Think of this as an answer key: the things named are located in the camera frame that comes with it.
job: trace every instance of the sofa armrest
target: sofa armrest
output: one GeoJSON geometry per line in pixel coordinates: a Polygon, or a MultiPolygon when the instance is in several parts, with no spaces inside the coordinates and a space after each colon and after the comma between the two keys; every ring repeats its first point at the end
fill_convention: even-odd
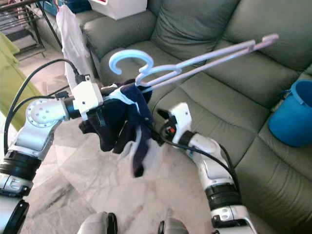
{"type": "Polygon", "coordinates": [[[156,16],[146,10],[119,20],[110,17],[95,19],[87,22],[83,31],[87,36],[88,46],[100,60],[113,49],[148,40],[155,23],[156,16]]]}

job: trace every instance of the marble floor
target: marble floor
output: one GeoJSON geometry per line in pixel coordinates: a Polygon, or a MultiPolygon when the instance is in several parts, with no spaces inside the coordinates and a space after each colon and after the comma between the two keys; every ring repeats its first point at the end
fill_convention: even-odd
{"type": "MultiPolygon", "coordinates": [[[[21,70],[61,57],[52,48],[23,60],[21,70]]],[[[66,84],[62,63],[34,77],[44,94],[66,84]]],[[[90,214],[116,214],[118,233],[156,234],[166,217],[182,220],[191,234],[212,230],[210,211],[195,165],[179,150],[157,148],[155,163],[140,178],[132,178],[128,158],[102,152],[95,134],[83,135],[81,119],[62,123],[54,144],[37,170],[34,187],[24,199],[30,210],[22,234],[75,234],[90,214]]]]}

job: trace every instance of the leather couch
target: leather couch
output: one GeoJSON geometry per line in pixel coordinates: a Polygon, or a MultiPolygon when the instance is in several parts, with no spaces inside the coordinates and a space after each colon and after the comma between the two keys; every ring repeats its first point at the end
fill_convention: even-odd
{"type": "Polygon", "coordinates": [[[159,124],[157,108],[187,102],[192,128],[227,148],[262,234],[312,233],[312,146],[289,147],[267,125],[279,94],[312,79],[311,9],[311,0],[149,0],[146,12],[83,29],[105,85],[136,77],[144,65],[123,60],[122,75],[113,74],[108,60],[125,48],[147,52],[156,66],[279,34],[273,46],[156,90],[149,103],[159,124]]]}

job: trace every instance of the metal rack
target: metal rack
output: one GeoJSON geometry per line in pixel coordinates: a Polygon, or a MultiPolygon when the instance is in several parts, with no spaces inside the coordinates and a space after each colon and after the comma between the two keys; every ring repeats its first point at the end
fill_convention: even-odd
{"type": "Polygon", "coordinates": [[[42,53],[42,55],[44,56],[43,54],[44,45],[40,38],[40,34],[39,34],[37,23],[36,23],[36,21],[41,17],[44,17],[44,19],[47,21],[48,26],[51,29],[55,39],[57,40],[59,46],[62,48],[62,44],[60,40],[58,39],[42,6],[38,4],[38,8],[42,12],[42,16],[39,15],[33,8],[31,8],[30,4],[35,3],[37,1],[39,0],[23,0],[21,2],[0,6],[0,31],[9,30],[14,27],[23,28],[25,26],[27,27],[30,26],[35,32],[35,35],[37,38],[36,45],[29,46],[29,48],[22,49],[20,54],[17,55],[19,60],[28,58],[38,53],[42,53]]]}

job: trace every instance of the green cloth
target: green cloth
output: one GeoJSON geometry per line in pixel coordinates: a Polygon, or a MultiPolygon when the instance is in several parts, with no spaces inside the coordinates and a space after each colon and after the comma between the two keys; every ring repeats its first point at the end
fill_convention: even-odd
{"type": "MultiPolygon", "coordinates": [[[[17,67],[18,60],[13,54],[19,49],[0,32],[0,110],[7,116],[13,98],[23,84],[26,76],[17,67]]],[[[25,98],[41,95],[35,86],[29,83],[24,89],[18,103],[25,98]]],[[[27,104],[22,106],[12,119],[12,124],[19,130],[25,122],[25,111],[27,104]]]]}

